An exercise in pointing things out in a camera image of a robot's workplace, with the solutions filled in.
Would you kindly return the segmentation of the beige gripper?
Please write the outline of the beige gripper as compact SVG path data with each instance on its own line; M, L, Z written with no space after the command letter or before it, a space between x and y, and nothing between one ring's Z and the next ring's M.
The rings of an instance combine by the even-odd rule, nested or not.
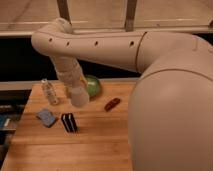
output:
M58 79L65 84L65 95L71 98L70 87L78 87L81 82L85 89L87 89L87 80L82 76L82 69L79 64L75 65L59 65L55 67Z

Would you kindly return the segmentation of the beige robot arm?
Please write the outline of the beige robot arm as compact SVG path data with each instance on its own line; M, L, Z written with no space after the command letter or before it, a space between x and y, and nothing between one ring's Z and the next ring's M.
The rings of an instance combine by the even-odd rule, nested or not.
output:
M133 171L213 171L213 45L187 33L74 34L63 18L31 43L76 107L89 102L80 60L141 74L128 105Z

